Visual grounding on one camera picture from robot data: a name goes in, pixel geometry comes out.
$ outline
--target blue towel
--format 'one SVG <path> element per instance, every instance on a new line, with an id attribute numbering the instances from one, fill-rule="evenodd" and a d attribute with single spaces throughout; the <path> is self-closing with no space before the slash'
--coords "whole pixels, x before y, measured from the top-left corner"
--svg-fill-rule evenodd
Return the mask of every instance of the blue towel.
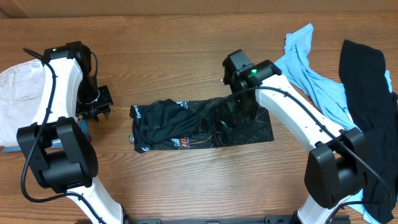
<path id="1" fill-rule="evenodd" d="M 87 120 L 83 120 L 79 123 L 79 127 L 80 129 L 83 131 L 83 133 L 85 134 L 86 138 L 88 139 L 88 122 Z M 61 142 L 57 142 L 52 144 L 52 146 L 50 147 L 51 149 L 57 149 L 57 148 L 62 148 L 62 143 Z M 2 152 L 6 153 L 6 152 L 17 152 L 20 151 L 21 147 L 19 146 L 12 146 L 12 147 L 5 147 Z"/>
<path id="2" fill-rule="evenodd" d="M 289 82 L 309 95 L 323 115 L 340 124 L 346 130 L 357 127 L 351 120 L 347 108 L 345 89 L 342 83 L 322 77 L 310 68 L 308 54 L 311 51 L 313 26 L 306 25 L 293 34 L 286 34 L 285 55 L 275 64 L 282 70 Z M 389 90 L 392 91 L 389 71 L 386 71 Z M 352 196 L 349 201 L 362 200 L 363 191 Z M 357 212 L 364 214 L 369 223 L 379 223 L 365 211 L 363 205 L 350 205 Z"/>

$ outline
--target white fabric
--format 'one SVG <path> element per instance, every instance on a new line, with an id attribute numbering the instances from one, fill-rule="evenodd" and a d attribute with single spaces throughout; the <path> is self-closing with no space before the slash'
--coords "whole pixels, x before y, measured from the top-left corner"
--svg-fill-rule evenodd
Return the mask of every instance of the white fabric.
<path id="1" fill-rule="evenodd" d="M 18 146 L 17 130 L 32 124 L 45 83 L 45 70 L 37 59 L 0 74 L 0 146 Z"/>

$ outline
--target light blue cloth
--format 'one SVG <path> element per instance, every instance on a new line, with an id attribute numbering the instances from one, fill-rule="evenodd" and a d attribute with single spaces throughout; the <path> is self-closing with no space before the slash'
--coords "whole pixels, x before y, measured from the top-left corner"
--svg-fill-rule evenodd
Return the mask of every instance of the light blue cloth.
<path id="1" fill-rule="evenodd" d="M 324 78 L 310 68 L 308 54 L 311 51 L 313 26 L 306 25 L 293 34 L 286 34 L 285 55 L 275 64 L 282 70 L 289 82 L 311 96 L 314 104 L 323 115 L 340 124 L 346 130 L 357 127 L 351 120 L 347 108 L 345 89 L 342 83 Z M 388 87 L 392 91 L 389 71 L 385 74 Z M 363 190 L 352 196 L 349 201 L 362 200 Z M 363 205 L 350 205 L 357 212 L 364 214 L 369 223 L 379 223 L 365 211 Z"/>
<path id="2" fill-rule="evenodd" d="M 80 129 L 83 131 L 83 133 L 85 134 L 86 138 L 88 139 L 88 122 L 87 120 L 83 120 L 79 123 L 79 127 Z M 62 143 L 58 142 L 58 143 L 54 143 L 52 144 L 52 146 L 50 147 L 51 149 L 57 149 L 57 148 L 62 148 Z M 12 146 L 12 147 L 5 147 L 2 150 L 2 153 L 7 153 L 7 152 L 17 152 L 20 151 L 21 147 L 19 146 Z"/>

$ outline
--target crumpled white cloth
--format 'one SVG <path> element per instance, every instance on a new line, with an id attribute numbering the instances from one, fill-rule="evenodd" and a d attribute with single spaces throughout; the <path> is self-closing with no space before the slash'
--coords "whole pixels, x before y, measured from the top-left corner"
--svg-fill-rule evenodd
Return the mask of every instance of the crumpled white cloth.
<path id="1" fill-rule="evenodd" d="M 44 83 L 45 70 L 37 59 L 0 74 L 0 146 L 18 146 L 17 130 L 32 124 Z"/>

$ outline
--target black cord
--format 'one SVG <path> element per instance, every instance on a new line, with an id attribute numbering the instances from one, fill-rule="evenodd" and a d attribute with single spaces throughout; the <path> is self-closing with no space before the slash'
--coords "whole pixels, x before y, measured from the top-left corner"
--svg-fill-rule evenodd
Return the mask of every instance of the black cord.
<path id="1" fill-rule="evenodd" d="M 26 53 L 28 53 L 29 55 L 42 60 L 42 56 L 36 52 L 34 52 L 33 50 L 29 50 L 29 49 L 24 49 L 24 51 Z M 79 200 L 81 200 L 86 206 L 87 208 L 90 210 L 90 212 L 94 215 L 94 217 L 99 221 L 99 223 L 104 223 L 106 224 L 102 218 L 94 211 L 94 208 L 90 205 L 90 203 L 83 197 L 83 195 L 80 195 L 78 193 L 74 193 L 74 192 L 65 192 L 63 194 L 59 194 L 59 195 L 55 195 L 52 197 L 48 197 L 48 198 L 42 198 L 42 199 L 36 199 L 36 198 L 32 198 L 26 191 L 26 186 L 25 186 L 25 180 L 26 180 L 26 174 L 27 174 L 27 169 L 29 168 L 30 165 L 30 161 L 32 160 L 33 157 L 33 153 L 36 149 L 36 146 L 39 142 L 39 139 L 43 133 L 44 130 L 44 126 L 47 123 L 47 121 L 49 120 L 49 116 L 51 113 L 51 105 L 54 99 L 54 94 L 55 94 L 55 86 L 57 84 L 57 76 L 55 75 L 55 71 L 52 68 L 52 66 L 49 63 L 45 63 L 46 66 L 48 66 L 48 68 L 51 71 L 52 74 L 52 88 L 51 88 L 51 94 L 50 94 L 50 98 L 49 98 L 49 103 L 47 105 L 47 109 L 45 110 L 45 116 L 43 119 L 43 123 L 40 126 L 39 132 L 36 135 L 35 141 L 33 143 L 32 149 L 30 150 L 30 153 L 25 161 L 25 165 L 24 165 L 24 169 L 22 170 L 22 176 L 21 176 L 21 190 L 22 190 L 22 194 L 24 195 L 24 197 L 34 203 L 44 203 L 44 202 L 49 202 L 58 198 L 62 198 L 62 197 L 67 197 L 67 196 L 75 196 L 78 197 Z"/>
<path id="2" fill-rule="evenodd" d="M 334 140 L 335 142 L 337 142 L 337 144 L 339 144 L 350 156 L 352 156 L 355 160 L 357 160 L 359 163 L 361 163 L 363 166 L 365 166 L 365 168 L 370 171 L 372 173 L 373 176 L 375 176 L 375 178 L 377 178 L 387 189 L 387 198 L 383 201 L 380 202 L 363 202 L 363 201 L 355 201 L 355 202 L 345 202 L 345 203 L 341 203 L 339 204 L 334 211 L 329 215 L 329 217 L 326 219 L 326 224 L 330 223 L 330 220 L 333 218 L 334 215 L 336 215 L 336 213 L 343 208 L 346 205 L 355 205 L 355 204 L 370 204 L 370 205 L 380 205 L 383 203 L 387 203 L 391 200 L 392 197 L 392 193 L 391 193 L 391 189 L 388 186 L 388 184 L 386 183 L 386 181 L 376 172 L 374 171 L 369 165 L 367 165 L 361 158 L 359 158 L 351 149 L 349 149 L 346 145 L 344 145 L 339 139 L 336 138 L 336 136 L 334 136 L 327 128 L 325 125 L 323 125 L 312 113 L 311 111 L 306 108 L 302 102 L 300 102 L 296 97 L 292 96 L 289 92 L 287 91 L 283 91 L 281 89 L 278 88 L 274 88 L 274 87 L 268 87 L 268 86 L 257 86 L 257 87 L 252 87 L 252 88 L 248 88 L 245 90 L 241 90 L 237 93 L 234 93 L 232 95 L 227 96 L 226 98 L 230 97 L 230 96 L 237 96 L 240 95 L 244 92 L 247 91 L 251 91 L 251 90 L 272 90 L 272 91 L 277 91 L 279 93 L 284 94 L 285 96 L 288 96 L 290 99 L 292 99 L 293 101 L 295 101 L 313 120 L 314 122 L 321 127 L 321 129 L 327 133 L 327 135 L 329 135 L 329 137 L 332 138 L 332 140 Z"/>
<path id="3" fill-rule="evenodd" d="M 94 56 L 95 58 L 95 72 L 93 75 L 93 79 L 95 80 L 95 82 L 97 82 L 97 74 L 98 74 L 98 59 L 97 59 L 97 55 L 94 54 L 94 52 L 91 51 L 91 54 Z"/>

